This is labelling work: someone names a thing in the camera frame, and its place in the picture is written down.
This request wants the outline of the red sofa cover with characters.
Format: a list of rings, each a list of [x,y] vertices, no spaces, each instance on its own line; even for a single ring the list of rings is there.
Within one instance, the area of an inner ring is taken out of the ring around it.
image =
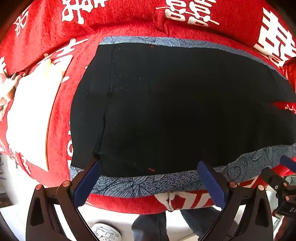
[[[107,37],[204,41],[242,50],[273,67],[295,91],[295,34],[267,1],[33,1],[1,42],[1,153],[54,187],[72,180],[71,105]],[[144,197],[93,193],[88,204],[154,214],[211,206],[203,186]]]

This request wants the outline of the black pants with patterned waistband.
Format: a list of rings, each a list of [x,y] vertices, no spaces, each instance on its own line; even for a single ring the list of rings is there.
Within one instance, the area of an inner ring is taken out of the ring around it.
[[[93,159],[93,193],[203,188],[203,161],[242,182],[295,157],[295,91],[251,54],[204,41],[107,37],[71,105],[71,178]]]

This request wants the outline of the person's legs in jeans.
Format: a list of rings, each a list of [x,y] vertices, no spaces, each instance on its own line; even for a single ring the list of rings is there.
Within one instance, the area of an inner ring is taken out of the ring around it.
[[[170,240],[184,238],[192,233],[202,238],[214,224],[221,211],[210,206],[200,209],[183,209],[178,214],[141,214],[133,222],[131,229],[134,240]]]

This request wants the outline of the white cartoon slipper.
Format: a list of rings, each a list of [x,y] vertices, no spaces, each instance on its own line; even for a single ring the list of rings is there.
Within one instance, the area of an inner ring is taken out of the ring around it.
[[[99,240],[102,241],[121,241],[122,237],[119,231],[110,225],[104,223],[95,223],[91,230]]]

